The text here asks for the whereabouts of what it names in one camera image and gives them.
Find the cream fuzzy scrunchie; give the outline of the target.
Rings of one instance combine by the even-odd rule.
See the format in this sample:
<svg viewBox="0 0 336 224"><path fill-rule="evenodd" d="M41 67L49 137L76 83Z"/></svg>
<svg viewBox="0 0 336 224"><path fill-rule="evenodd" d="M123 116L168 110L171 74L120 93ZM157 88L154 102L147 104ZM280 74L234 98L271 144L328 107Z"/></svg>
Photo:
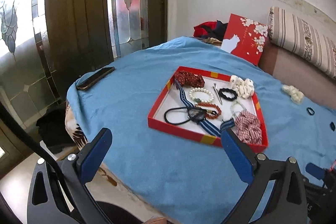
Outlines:
<svg viewBox="0 0 336 224"><path fill-rule="evenodd" d="M283 85L281 90L288 94L288 96L290 96L290 99L296 103L296 104L301 104L303 102L304 99L304 94L303 92L301 92L300 90L298 90L296 87L292 86L292 85Z"/></svg>

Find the silver hair clip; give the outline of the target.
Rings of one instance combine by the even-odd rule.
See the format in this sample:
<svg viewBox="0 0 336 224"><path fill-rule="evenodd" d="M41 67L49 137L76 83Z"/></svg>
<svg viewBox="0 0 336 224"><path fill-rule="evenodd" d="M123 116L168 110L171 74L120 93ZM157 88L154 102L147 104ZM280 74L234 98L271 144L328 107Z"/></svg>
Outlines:
<svg viewBox="0 0 336 224"><path fill-rule="evenodd" d="M222 102L222 99L221 99L221 97L220 97L220 95L219 95L219 91L218 91L218 89L217 89L217 84L216 84L216 83L213 84L213 89L214 89L214 92L215 92L216 95L217 95L217 98L218 98L219 103L220 103L221 105L223 105L223 102Z"/></svg>

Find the striped pillow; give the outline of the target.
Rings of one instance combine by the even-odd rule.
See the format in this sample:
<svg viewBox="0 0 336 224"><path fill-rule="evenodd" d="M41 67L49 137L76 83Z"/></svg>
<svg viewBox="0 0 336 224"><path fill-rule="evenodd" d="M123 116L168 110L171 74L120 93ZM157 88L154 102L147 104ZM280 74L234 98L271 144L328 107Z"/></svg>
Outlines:
<svg viewBox="0 0 336 224"><path fill-rule="evenodd" d="M335 79L335 42L307 21L272 6L268 18L271 43L311 63Z"/></svg>

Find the blue towel cloth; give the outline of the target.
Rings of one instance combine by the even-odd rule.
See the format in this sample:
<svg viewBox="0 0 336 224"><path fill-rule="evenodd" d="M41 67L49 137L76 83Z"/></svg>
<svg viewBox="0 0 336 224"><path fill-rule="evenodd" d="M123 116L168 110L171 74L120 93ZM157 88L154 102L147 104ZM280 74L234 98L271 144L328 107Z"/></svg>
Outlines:
<svg viewBox="0 0 336 224"><path fill-rule="evenodd" d="M221 147L166 134L147 125L147 115L178 67L252 79L273 160L295 157L300 169L335 160L335 110L305 99L296 105L280 81L251 63L198 39L180 37L113 63L113 73L88 91L67 92L75 119L92 140L113 134L105 164L124 184L180 223L220 223L246 189Z"/></svg>

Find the black smartphone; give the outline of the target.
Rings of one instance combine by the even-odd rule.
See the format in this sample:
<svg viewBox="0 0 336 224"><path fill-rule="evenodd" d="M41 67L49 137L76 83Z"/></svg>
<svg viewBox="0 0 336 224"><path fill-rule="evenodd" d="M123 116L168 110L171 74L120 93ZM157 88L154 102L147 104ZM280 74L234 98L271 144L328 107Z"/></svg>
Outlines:
<svg viewBox="0 0 336 224"><path fill-rule="evenodd" d="M113 71L115 71L115 67L101 68L99 71L96 71L93 75L88 77L82 83L76 85L76 89L81 91L88 90Z"/></svg>

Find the wooden glass door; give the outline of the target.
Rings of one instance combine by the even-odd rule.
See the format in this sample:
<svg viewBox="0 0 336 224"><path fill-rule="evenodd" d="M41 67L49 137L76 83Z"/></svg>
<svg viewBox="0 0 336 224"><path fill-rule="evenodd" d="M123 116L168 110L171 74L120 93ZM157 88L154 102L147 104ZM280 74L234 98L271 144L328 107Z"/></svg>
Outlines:
<svg viewBox="0 0 336 224"><path fill-rule="evenodd" d="M167 39L167 0L1 0L1 104L38 140L74 80Z"/></svg>

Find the red and dark clothes pile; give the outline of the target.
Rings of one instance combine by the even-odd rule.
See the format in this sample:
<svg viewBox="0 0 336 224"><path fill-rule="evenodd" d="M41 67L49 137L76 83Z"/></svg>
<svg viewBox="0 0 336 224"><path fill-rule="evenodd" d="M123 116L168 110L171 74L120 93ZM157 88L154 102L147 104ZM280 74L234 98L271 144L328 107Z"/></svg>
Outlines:
<svg viewBox="0 0 336 224"><path fill-rule="evenodd" d="M194 27L193 37L201 39L213 38L221 42L224 39L227 27L228 23L222 23L220 20L204 22Z"/></svg>

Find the dark red polka-dot scrunchie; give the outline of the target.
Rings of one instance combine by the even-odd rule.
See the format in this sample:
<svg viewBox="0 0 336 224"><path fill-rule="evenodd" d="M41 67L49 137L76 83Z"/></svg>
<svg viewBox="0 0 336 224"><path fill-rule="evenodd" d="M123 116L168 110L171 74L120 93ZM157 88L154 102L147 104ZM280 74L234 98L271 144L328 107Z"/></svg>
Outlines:
<svg viewBox="0 0 336 224"><path fill-rule="evenodd" d="M174 78L181 86L193 88L203 88L205 81L201 75L196 75L188 71L179 71L174 74Z"/></svg>

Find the black hair elastic loop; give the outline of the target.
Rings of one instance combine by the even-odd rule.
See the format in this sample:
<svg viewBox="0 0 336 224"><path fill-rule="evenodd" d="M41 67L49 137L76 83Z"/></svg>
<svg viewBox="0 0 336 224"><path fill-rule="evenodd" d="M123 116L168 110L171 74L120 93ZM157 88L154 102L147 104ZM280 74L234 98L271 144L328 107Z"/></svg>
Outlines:
<svg viewBox="0 0 336 224"><path fill-rule="evenodd" d="M175 107L175 108L170 108L168 110L165 111L164 115L163 115L163 119L167 124L170 125L174 125L174 126L179 126L182 124L186 124L187 122L189 122L191 120L190 118L190 111L193 110L192 107ZM184 113L187 114L187 118L183 121L178 121L178 122L172 122L169 120L169 114L174 112L174 111L182 111Z"/></svg>

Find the red floral box lid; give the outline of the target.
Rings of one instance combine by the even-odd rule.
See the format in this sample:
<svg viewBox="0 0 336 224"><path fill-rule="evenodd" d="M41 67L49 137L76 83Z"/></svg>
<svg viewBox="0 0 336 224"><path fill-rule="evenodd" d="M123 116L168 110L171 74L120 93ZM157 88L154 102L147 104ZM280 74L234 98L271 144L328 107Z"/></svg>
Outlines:
<svg viewBox="0 0 336 224"><path fill-rule="evenodd" d="M267 40L267 25L244 16L231 14L221 50L257 66Z"/></svg>

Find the red cardboard tray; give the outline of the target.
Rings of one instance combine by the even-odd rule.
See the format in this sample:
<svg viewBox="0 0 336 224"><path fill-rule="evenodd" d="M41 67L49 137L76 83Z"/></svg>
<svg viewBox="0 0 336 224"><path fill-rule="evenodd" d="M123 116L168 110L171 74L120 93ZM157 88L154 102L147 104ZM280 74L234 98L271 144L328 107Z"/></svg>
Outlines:
<svg viewBox="0 0 336 224"><path fill-rule="evenodd" d="M217 84L217 88L219 89L229 88L231 75L180 66L168 80L157 100L154 102L154 105L152 106L147 116L147 123L149 128L206 145L212 145L216 147L222 146L220 137L208 134L200 125L197 125L194 122L190 121L177 126L165 122L164 113L167 110L176 107L185 107L180 99L179 90L176 88L174 82L175 73L180 71L188 71L203 77L205 81L205 89L213 94L214 100L212 103L219 106L219 108L222 110L221 116L219 116L217 119L210 120L212 124L214 124L219 129L222 120L227 121L232 117L230 107L232 102L228 102L222 99L223 104L221 105L213 90L214 83ZM263 152L266 148L268 148L269 142L263 113L256 92L248 99L238 98L237 101L244 105L247 111L254 114L259 119L261 128L261 144L249 144L249 146L255 153ZM169 118L173 121L181 122L187 119L188 115L186 110L176 110L167 114L167 119Z"/></svg>

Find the white dotted scrunchie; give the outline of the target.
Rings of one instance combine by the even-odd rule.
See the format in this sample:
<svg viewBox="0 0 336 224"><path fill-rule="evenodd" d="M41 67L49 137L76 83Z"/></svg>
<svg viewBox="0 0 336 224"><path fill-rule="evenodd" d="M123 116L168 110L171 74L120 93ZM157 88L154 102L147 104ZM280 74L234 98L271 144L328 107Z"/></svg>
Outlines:
<svg viewBox="0 0 336 224"><path fill-rule="evenodd" d="M230 77L230 89L243 99L248 99L255 93L254 82L251 79L242 79L236 75Z"/></svg>

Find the pink bed mattress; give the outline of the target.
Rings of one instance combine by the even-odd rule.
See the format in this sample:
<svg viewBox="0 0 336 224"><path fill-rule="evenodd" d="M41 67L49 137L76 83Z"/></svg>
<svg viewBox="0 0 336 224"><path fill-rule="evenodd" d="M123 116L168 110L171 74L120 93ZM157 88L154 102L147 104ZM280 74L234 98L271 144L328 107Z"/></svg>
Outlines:
<svg viewBox="0 0 336 224"><path fill-rule="evenodd" d="M283 84L298 88L314 103L335 109L335 80L298 55L267 41L258 66Z"/></svg>

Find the small black hair clip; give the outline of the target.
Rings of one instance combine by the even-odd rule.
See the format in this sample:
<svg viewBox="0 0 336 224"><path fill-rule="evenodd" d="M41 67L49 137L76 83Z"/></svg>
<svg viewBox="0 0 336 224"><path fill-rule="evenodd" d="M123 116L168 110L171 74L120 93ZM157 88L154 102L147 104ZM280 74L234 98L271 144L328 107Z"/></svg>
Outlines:
<svg viewBox="0 0 336 224"><path fill-rule="evenodd" d="M336 126L335 126L334 122L331 122L331 123L330 123L330 129L331 129L332 131L335 131Z"/></svg>

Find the blue striped wristwatch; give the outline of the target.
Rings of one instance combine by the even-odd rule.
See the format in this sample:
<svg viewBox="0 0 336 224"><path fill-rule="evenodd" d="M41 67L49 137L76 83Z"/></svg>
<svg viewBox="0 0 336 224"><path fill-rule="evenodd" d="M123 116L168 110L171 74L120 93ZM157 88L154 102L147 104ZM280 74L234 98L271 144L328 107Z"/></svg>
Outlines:
<svg viewBox="0 0 336 224"><path fill-rule="evenodd" d="M227 121L222 121L220 127L218 128L214 125L211 120L217 119L221 116L222 110L217 105L208 102L199 102L196 105L191 103L187 97L183 87L174 80L176 88L179 90L179 98L184 104L184 107L192 107L193 110L190 111L191 122L201 126L210 136L221 137L222 130L231 129L235 126L234 118Z"/></svg>

